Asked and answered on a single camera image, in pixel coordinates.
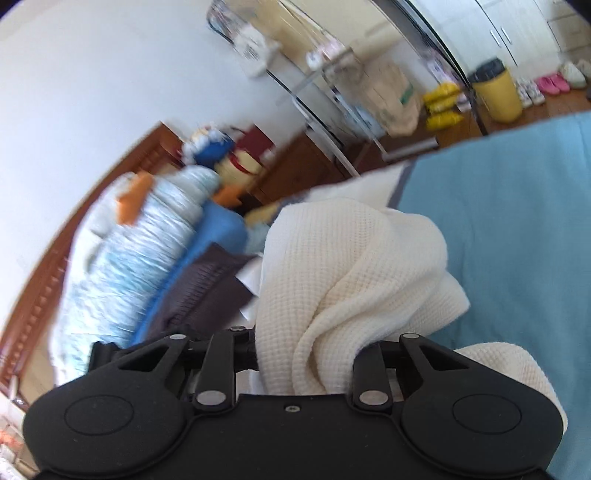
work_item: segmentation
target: folded blanket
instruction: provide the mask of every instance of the folded blanket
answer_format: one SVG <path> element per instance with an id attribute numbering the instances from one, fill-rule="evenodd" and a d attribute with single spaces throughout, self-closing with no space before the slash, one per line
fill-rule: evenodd
<path id="1" fill-rule="evenodd" d="M 109 222 L 101 231 L 104 236 L 95 235 L 92 248 L 83 249 L 84 258 L 76 255 L 76 274 L 61 298 L 50 342 L 59 384 L 86 372 L 94 342 L 129 342 L 150 298 L 184 253 L 202 215 L 201 204 L 217 184 L 215 172 L 195 166 L 157 179 L 134 225 Z M 114 218 L 113 192 L 100 201 L 106 203 L 88 215 L 104 210 Z M 83 230 L 93 225 L 86 220 Z M 73 252 L 78 252 L 76 243 Z"/>

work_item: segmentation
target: white slipper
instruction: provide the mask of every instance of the white slipper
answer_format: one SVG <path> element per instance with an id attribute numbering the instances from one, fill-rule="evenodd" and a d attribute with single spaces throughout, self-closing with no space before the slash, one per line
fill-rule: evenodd
<path id="1" fill-rule="evenodd" d="M 519 100 L 521 100 L 521 106 L 523 108 L 529 108 L 530 106 L 532 106 L 533 103 L 531 102 L 531 98 L 527 94 L 525 87 L 519 82 L 517 82 L 515 84 L 515 88 L 517 89 L 517 95 L 519 95 Z"/>
<path id="2" fill-rule="evenodd" d="M 585 75 L 588 79 L 591 79 L 591 63 L 587 60 L 579 60 L 576 64 L 579 71 Z"/>
<path id="3" fill-rule="evenodd" d="M 581 71 L 574 66 L 573 62 L 567 61 L 566 63 L 564 63 L 560 67 L 559 72 L 569 83 L 571 88 L 581 89 L 587 86 L 587 80 L 585 80 L 585 75 L 583 75 Z"/>
<path id="4" fill-rule="evenodd" d="M 546 101 L 546 97 L 540 92 L 540 89 L 533 80 L 526 80 L 523 83 L 523 86 L 534 105 L 541 105 Z"/>

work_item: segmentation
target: yellow package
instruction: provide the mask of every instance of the yellow package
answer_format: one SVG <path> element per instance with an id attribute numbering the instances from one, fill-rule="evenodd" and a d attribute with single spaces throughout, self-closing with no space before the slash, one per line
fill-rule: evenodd
<path id="1" fill-rule="evenodd" d="M 464 120 L 464 116 L 457 112 L 443 112 L 427 118 L 427 130 L 441 130 L 442 128 L 451 127 L 452 125 L 460 123 Z"/>
<path id="2" fill-rule="evenodd" d="M 435 100 L 433 103 L 429 103 L 426 106 L 427 111 L 429 113 L 439 113 L 449 110 L 455 106 L 458 97 L 459 95 L 452 95 L 451 97 L 446 97 L 441 100 Z"/>
<path id="3" fill-rule="evenodd" d="M 439 87 L 431 92 L 425 93 L 423 95 L 423 102 L 431 103 L 435 100 L 439 100 L 440 98 L 445 98 L 450 96 L 452 93 L 460 93 L 460 87 L 453 82 L 443 82 Z"/>

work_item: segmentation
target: white waffle towel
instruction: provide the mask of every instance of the white waffle towel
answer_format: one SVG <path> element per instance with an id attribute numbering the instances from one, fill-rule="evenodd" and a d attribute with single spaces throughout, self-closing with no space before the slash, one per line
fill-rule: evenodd
<path id="1" fill-rule="evenodd" d="M 256 317 L 267 392 L 343 393 L 363 347 L 450 323 L 469 303 L 446 265 L 445 240 L 421 215 L 349 199 L 285 207 L 265 243 Z"/>

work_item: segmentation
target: yellow trash bin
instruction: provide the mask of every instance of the yellow trash bin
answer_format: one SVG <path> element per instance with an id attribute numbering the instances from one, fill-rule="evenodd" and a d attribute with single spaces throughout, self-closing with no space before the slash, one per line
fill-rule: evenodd
<path id="1" fill-rule="evenodd" d="M 491 118 L 504 124 L 519 118 L 523 112 L 517 88 L 509 70 L 499 59 L 487 61 L 468 77 L 484 102 Z"/>

